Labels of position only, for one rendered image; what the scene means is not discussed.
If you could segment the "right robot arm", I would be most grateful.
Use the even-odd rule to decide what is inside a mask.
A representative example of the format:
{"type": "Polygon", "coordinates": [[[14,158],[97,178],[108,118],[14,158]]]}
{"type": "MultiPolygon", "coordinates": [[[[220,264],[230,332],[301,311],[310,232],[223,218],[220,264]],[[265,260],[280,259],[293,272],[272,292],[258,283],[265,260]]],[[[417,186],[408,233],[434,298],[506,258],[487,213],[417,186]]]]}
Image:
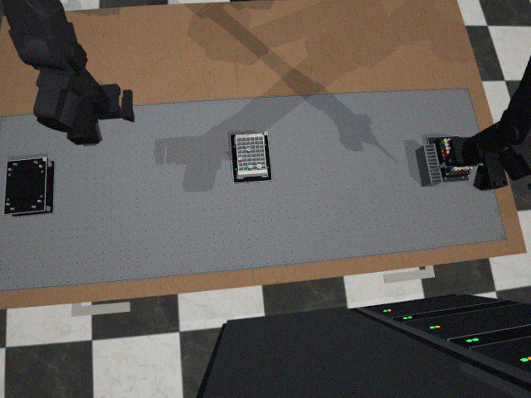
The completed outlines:
{"type": "Polygon", "coordinates": [[[97,115],[109,114],[110,99],[98,85],[92,95],[80,98],[95,82],[85,68],[86,52],[77,41],[73,23],[66,19],[61,1],[2,2],[17,54],[40,71],[33,108],[37,121],[67,133],[66,138],[76,145],[95,146],[103,140],[97,115]]]}

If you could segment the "white grid rack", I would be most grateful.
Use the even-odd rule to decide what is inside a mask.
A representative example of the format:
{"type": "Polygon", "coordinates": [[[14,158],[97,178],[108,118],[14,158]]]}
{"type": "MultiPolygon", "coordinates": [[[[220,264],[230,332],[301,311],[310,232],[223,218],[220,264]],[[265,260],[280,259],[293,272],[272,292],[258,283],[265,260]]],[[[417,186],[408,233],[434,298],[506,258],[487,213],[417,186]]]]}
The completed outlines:
{"type": "Polygon", "coordinates": [[[236,135],[236,154],[239,177],[258,177],[267,174],[263,133],[236,135]],[[246,153],[247,148],[251,148],[251,153],[246,153]],[[239,157],[242,157],[242,163],[238,162],[239,157]],[[257,170],[258,164],[261,165],[261,170],[257,170]],[[248,171],[248,165],[252,165],[252,171],[248,171]]]}

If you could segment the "black rack of coloured-cap vials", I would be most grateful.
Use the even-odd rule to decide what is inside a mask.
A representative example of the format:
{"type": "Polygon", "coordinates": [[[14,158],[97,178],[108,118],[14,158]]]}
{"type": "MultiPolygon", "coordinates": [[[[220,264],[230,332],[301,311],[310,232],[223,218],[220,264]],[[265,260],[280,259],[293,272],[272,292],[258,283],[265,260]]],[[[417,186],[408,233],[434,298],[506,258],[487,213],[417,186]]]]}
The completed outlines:
{"type": "MultiPolygon", "coordinates": [[[[433,143],[436,145],[436,151],[437,151],[437,155],[438,155],[438,159],[439,159],[439,164],[441,163],[444,163],[444,157],[443,157],[443,152],[441,151],[443,148],[441,148],[441,143],[440,141],[443,140],[445,138],[438,138],[436,139],[435,141],[433,141],[433,143]]],[[[460,172],[451,172],[450,171],[450,168],[446,168],[446,167],[442,167],[441,168],[441,176],[442,178],[444,177],[464,177],[464,176],[467,176],[470,174],[470,170],[469,171],[460,171],[460,172]]]]}

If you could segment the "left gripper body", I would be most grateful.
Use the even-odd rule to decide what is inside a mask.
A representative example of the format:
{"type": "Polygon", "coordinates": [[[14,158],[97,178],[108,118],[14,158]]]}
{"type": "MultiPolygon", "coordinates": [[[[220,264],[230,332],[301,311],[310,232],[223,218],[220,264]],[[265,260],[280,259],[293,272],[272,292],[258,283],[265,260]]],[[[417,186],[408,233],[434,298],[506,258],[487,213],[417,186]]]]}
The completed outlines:
{"type": "Polygon", "coordinates": [[[452,138],[451,140],[449,140],[450,148],[452,148],[453,154],[454,154],[453,158],[451,159],[453,167],[465,167],[465,166],[477,166],[477,165],[479,165],[479,163],[476,163],[476,164],[464,164],[464,160],[463,160],[462,153],[461,153],[461,150],[469,147],[470,145],[472,145],[472,144],[474,144],[476,142],[479,144],[480,148],[483,151],[485,151],[486,153],[492,153],[492,152],[489,152],[486,149],[484,149],[483,146],[481,145],[481,143],[480,143],[480,133],[481,132],[477,133],[476,135],[474,135],[472,137],[468,137],[468,138],[452,138]]]}

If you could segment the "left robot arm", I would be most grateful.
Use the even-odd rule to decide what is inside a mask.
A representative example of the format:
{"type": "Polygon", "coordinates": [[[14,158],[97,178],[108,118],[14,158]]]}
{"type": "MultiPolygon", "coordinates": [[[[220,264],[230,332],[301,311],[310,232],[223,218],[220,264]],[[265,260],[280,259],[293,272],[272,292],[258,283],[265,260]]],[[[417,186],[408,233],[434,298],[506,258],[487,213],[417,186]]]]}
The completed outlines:
{"type": "Polygon", "coordinates": [[[480,133],[480,143],[492,153],[477,142],[461,150],[464,164],[484,165],[477,168],[474,187],[491,191],[508,186],[505,171],[512,181],[531,175],[531,56],[508,108],[499,122],[480,133]]]}

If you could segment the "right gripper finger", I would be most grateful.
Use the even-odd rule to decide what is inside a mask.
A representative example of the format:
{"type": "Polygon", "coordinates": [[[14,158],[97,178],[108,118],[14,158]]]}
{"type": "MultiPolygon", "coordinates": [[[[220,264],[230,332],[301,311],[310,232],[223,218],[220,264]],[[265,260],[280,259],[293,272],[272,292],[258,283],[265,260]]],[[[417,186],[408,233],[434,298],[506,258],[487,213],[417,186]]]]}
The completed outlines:
{"type": "Polygon", "coordinates": [[[133,121],[132,121],[132,116],[130,118],[124,118],[125,120],[128,120],[130,122],[134,122],[134,111],[133,111],[133,91],[132,90],[123,90],[123,97],[131,97],[132,99],[132,116],[133,116],[133,121]]]}

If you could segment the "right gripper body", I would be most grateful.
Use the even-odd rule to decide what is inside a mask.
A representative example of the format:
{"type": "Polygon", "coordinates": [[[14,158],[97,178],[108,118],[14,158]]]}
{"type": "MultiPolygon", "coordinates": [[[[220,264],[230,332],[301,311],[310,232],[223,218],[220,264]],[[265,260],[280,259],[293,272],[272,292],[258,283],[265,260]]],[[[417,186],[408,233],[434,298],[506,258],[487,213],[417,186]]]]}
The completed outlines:
{"type": "Polygon", "coordinates": [[[121,98],[121,108],[119,106],[120,87],[117,84],[99,85],[94,79],[94,85],[92,90],[83,97],[82,100],[92,95],[95,90],[95,86],[98,85],[103,92],[110,99],[110,111],[109,114],[97,115],[99,120],[102,119],[124,119],[132,116],[132,99],[131,97],[121,98]]]}

